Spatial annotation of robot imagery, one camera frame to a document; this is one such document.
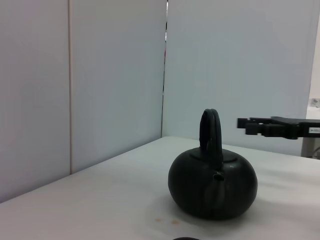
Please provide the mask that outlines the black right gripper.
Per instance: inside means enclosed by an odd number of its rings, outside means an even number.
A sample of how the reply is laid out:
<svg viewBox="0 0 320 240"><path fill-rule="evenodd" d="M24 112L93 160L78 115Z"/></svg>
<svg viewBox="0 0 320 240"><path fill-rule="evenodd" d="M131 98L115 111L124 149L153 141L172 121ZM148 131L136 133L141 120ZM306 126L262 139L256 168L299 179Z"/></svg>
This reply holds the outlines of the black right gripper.
<svg viewBox="0 0 320 240"><path fill-rule="evenodd" d="M246 135L282 137L290 140L320 137L319 119L297 119L279 116L272 116L271 119L255 117L238 118L237 128L245 129Z"/></svg>

